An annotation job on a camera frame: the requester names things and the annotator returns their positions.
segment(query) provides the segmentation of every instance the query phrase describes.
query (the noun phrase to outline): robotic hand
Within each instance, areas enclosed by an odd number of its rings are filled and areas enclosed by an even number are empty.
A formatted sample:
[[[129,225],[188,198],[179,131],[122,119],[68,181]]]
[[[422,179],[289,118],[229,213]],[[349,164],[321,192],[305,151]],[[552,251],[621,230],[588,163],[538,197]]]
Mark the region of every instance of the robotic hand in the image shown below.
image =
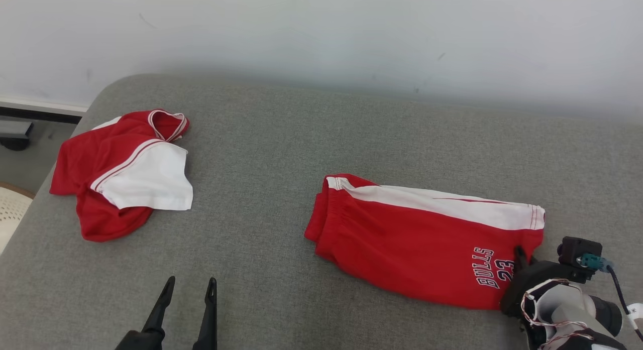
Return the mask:
[[[572,283],[584,284],[597,270],[609,272],[629,315],[613,264],[601,252],[600,243],[565,237],[558,247],[559,263],[532,259],[529,265],[522,248],[516,248],[514,278],[500,309],[521,320],[529,350],[626,350],[614,339],[623,323],[618,306],[585,295]]]
[[[143,329],[138,332],[127,332],[120,341],[116,350],[161,350],[161,342],[165,338],[163,331],[163,316],[165,308],[172,300],[175,277],[167,280],[159,299],[156,300],[150,316],[147,318]],[[217,281],[211,277],[205,293],[205,312],[199,332],[199,340],[192,346],[192,350],[217,350]]]

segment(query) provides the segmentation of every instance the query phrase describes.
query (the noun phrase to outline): red fabric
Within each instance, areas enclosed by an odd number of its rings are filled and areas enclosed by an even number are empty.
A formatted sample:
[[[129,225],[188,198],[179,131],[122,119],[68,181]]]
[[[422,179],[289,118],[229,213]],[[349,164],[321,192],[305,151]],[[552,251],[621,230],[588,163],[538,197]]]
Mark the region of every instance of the red fabric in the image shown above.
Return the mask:
[[[350,174],[337,176],[354,187],[376,185]],[[304,236],[317,243],[317,255],[384,290],[453,306],[499,309],[513,274],[514,248],[521,245],[530,257],[543,230],[498,229],[358,200],[324,181]],[[474,269],[489,271],[489,277],[476,276]]]
[[[150,116],[162,135],[161,140],[174,140],[189,126],[186,119],[184,128],[172,136],[181,119],[162,109],[131,112],[115,124],[82,133],[60,147],[50,193],[76,194],[76,213],[85,240],[104,242],[126,236],[142,226],[152,213],[147,207],[119,210],[89,187],[96,178],[127,160],[140,144],[159,137],[149,123]]]

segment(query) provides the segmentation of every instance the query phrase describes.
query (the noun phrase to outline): printed lettering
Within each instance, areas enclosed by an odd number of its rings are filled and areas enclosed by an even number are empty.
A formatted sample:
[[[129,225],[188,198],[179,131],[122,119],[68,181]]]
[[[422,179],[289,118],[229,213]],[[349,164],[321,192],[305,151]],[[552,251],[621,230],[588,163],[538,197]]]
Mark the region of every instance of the printed lettering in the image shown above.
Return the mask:
[[[493,251],[492,250],[481,249],[480,247],[475,247],[473,249],[473,252],[475,252],[477,254],[493,256]]]
[[[491,262],[491,255],[484,256],[483,258],[481,258],[480,256],[471,255],[471,258],[472,258],[472,259],[479,259],[479,260],[483,260],[483,261],[485,261],[485,262]]]
[[[498,270],[498,279],[501,279],[502,281],[511,281],[512,278],[513,276],[510,272],[505,270]]]
[[[478,284],[481,284],[483,286],[489,286],[492,288],[500,288],[496,281],[491,280],[491,279],[476,279],[478,281]]]
[[[479,264],[479,263],[472,263],[471,266],[473,268],[486,268],[487,270],[491,270],[491,263],[484,263],[484,264]]]
[[[495,264],[499,270],[505,270],[506,268],[509,268],[511,272],[514,272],[514,261],[496,260]]]
[[[476,277],[490,277],[491,279],[493,278],[493,272],[487,271],[487,270],[480,270],[479,268],[476,268],[473,270],[473,274],[476,275]]]

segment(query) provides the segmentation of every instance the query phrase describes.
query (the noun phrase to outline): wheel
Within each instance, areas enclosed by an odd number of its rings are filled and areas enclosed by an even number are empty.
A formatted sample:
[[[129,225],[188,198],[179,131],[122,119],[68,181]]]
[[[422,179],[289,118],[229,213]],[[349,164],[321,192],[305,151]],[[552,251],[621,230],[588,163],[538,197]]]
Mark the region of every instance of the wheel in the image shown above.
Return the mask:
[[[3,138],[0,144],[12,151],[23,151],[29,146],[28,139]]]

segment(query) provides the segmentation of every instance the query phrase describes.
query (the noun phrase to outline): gray fabric surface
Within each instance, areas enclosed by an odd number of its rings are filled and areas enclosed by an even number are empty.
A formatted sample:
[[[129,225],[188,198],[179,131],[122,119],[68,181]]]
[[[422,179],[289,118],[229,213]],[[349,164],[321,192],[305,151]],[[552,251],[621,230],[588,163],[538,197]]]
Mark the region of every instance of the gray fabric surface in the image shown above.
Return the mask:
[[[337,172],[539,204],[538,258],[555,261],[563,236],[600,241],[625,298],[643,300],[641,128],[140,75],[105,89],[76,133],[155,107],[191,120],[177,144],[190,152],[193,209],[157,210],[130,236],[91,243],[75,198],[48,194],[50,177],[0,257],[1,348],[113,349],[170,275],[169,350],[196,340],[210,276],[220,348],[525,348],[500,312],[406,299],[317,258],[303,230]],[[603,274],[585,290],[617,300]],[[640,346],[627,324],[619,340]]]

